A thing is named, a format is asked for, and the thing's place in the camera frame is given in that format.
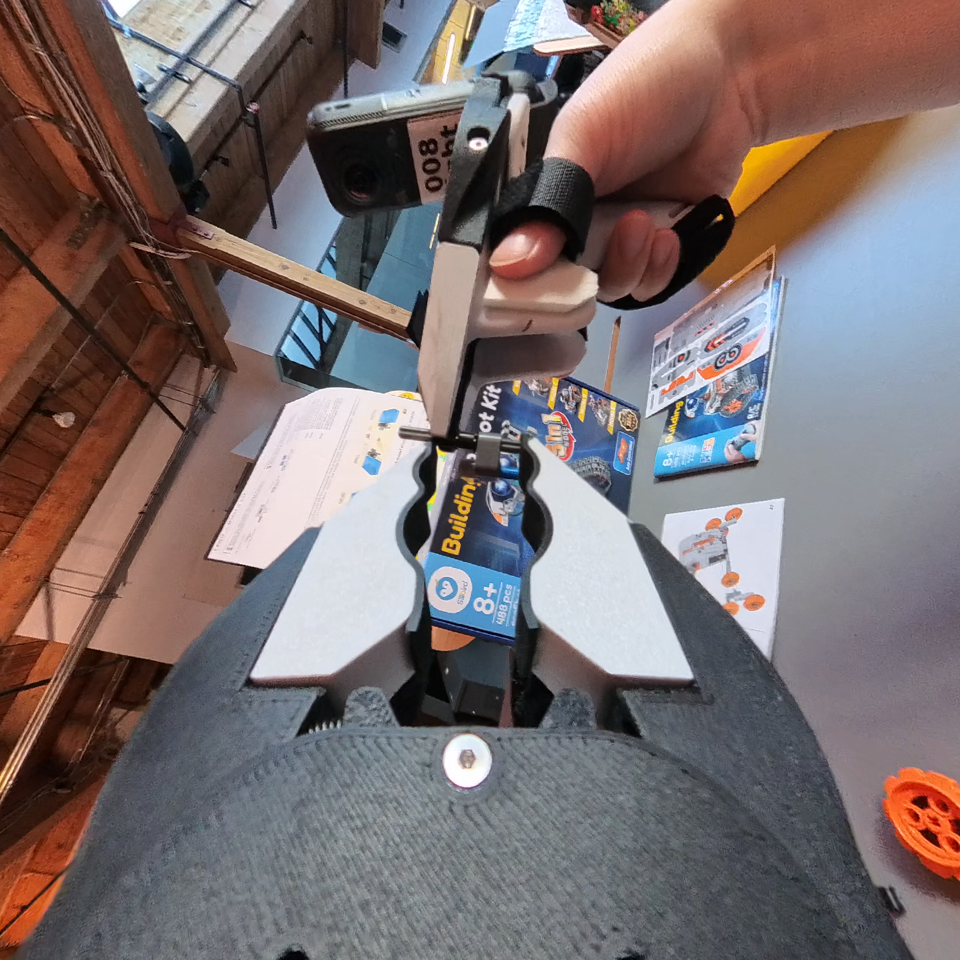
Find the blue manual booklet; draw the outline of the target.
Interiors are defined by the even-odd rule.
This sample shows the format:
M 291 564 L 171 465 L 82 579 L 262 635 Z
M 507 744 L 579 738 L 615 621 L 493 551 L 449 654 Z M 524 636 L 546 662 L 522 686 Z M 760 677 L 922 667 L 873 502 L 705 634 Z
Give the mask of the blue manual booklet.
M 672 402 L 654 456 L 658 481 L 758 462 L 770 396 L 785 281 L 777 277 L 769 294 L 741 311 L 735 324 L 758 333 L 758 345 L 725 344 L 719 369 L 700 374 L 702 384 Z

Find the wooden post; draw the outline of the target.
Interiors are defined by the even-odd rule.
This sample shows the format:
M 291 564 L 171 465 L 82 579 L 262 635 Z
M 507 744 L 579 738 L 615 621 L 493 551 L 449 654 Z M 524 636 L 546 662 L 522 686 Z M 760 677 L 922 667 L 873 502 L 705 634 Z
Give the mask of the wooden post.
M 184 215 L 170 222 L 170 227 L 180 245 L 193 256 L 327 309 L 367 330 L 411 342 L 411 313 L 402 307 L 195 217 Z

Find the open instruction booklet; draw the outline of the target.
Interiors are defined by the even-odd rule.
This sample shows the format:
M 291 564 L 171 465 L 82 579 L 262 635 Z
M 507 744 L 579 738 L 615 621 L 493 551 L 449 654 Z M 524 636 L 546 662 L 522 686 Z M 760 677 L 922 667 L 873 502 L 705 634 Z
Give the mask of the open instruction booklet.
M 773 499 L 669 513 L 661 542 L 773 657 L 785 502 Z

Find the flower picture box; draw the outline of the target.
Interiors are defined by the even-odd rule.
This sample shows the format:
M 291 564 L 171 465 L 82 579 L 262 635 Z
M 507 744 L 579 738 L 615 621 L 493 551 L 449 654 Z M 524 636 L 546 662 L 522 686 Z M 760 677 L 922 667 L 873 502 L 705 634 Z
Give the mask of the flower picture box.
M 650 17 L 641 1 L 565 1 L 568 16 L 609 50 Z

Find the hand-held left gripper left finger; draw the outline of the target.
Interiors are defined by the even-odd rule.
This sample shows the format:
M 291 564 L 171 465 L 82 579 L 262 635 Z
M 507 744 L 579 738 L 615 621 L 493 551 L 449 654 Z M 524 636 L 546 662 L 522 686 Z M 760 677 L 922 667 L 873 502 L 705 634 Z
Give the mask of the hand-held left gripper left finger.
M 399 689 L 426 600 L 426 444 L 318 529 L 249 674 L 258 687 Z

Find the white printed sign board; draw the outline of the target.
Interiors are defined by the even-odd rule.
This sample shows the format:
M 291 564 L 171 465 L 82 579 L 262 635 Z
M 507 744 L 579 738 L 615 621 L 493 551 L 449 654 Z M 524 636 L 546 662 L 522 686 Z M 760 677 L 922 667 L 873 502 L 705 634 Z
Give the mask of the white printed sign board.
M 416 392 L 326 388 L 286 404 L 207 558 L 267 568 L 414 449 L 402 426 L 427 426 Z

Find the black axle with grey connector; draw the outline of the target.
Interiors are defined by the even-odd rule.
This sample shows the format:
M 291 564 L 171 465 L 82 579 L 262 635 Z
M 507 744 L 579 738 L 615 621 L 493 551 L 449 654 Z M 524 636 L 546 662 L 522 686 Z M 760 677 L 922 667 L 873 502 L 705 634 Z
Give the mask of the black axle with grey connector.
M 412 426 L 399 427 L 398 435 L 406 441 L 428 443 L 436 450 L 471 453 L 473 460 L 462 466 L 463 475 L 510 480 L 521 478 L 522 437 L 458 433 L 453 438 L 436 438 L 431 436 L 428 429 Z

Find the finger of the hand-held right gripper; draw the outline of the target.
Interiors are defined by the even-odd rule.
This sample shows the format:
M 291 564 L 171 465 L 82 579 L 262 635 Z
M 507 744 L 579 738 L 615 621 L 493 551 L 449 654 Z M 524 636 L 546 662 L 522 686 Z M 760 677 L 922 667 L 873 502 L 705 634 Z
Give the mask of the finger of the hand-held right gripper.
M 482 387 L 498 381 L 564 377 L 586 353 L 585 328 L 559 334 L 479 335 L 489 255 L 438 244 L 419 348 L 418 387 L 431 435 L 453 438 Z
M 492 275 L 478 316 L 479 335 L 560 334 L 594 319 L 598 276 L 577 264 L 553 264 L 525 279 Z

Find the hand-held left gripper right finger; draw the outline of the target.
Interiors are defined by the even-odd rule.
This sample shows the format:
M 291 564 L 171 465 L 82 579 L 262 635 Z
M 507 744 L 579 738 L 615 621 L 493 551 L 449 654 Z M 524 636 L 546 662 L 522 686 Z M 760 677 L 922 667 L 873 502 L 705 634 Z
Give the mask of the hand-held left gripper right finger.
M 534 438 L 522 530 L 524 615 L 549 689 L 683 688 L 693 674 L 627 516 Z

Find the blue robot kit box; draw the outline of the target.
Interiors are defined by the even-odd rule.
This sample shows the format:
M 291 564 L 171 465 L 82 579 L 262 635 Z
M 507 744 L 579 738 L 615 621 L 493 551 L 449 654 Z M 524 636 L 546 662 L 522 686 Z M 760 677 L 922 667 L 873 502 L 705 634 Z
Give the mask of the blue robot kit box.
M 523 435 L 543 443 L 574 474 L 629 511 L 641 411 L 573 378 L 530 378 L 483 387 L 465 420 L 470 434 Z M 434 626 L 513 646 L 522 577 L 534 558 L 522 533 L 520 457 L 501 455 L 492 479 L 463 475 L 473 454 L 447 456 L 432 534 L 423 555 Z

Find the grey desk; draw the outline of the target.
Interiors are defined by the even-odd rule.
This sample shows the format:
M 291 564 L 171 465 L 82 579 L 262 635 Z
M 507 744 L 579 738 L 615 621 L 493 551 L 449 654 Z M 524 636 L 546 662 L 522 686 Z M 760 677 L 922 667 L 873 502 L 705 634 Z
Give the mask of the grey desk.
M 829 136 L 737 219 L 699 284 L 622 314 L 612 392 L 642 406 L 654 335 L 768 248 L 785 280 L 758 464 L 657 482 L 632 519 L 783 498 L 774 664 L 821 744 L 916 958 L 958 958 L 958 882 L 896 839 L 883 785 L 958 779 L 958 107 Z

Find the person's right forearm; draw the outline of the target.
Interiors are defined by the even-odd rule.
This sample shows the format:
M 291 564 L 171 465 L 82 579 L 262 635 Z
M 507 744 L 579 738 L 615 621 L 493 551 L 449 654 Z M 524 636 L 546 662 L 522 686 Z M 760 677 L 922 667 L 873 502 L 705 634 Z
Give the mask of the person's right forearm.
M 754 146 L 959 102 L 957 1 L 726 2 L 716 19 Z

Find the person's right hand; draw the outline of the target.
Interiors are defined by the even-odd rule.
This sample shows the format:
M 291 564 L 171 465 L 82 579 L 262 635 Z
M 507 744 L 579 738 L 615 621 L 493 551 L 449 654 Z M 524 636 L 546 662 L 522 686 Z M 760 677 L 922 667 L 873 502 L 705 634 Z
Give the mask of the person's right hand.
M 762 2 L 668 2 L 624 40 L 559 112 L 545 159 L 586 171 L 596 199 L 682 201 L 729 195 L 755 141 L 749 83 Z M 558 259 L 565 235 L 526 223 L 489 264 L 506 280 Z M 674 277 L 676 234 L 633 210 L 615 224 L 599 269 L 599 297 L 647 302 Z

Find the orange toy wheel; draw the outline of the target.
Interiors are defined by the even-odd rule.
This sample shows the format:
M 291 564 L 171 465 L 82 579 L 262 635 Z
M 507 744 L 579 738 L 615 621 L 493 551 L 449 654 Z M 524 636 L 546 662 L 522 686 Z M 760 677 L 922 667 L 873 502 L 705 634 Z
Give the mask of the orange toy wheel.
M 896 838 L 922 865 L 959 880 L 959 784 L 935 772 L 900 769 L 884 782 L 883 810 Z

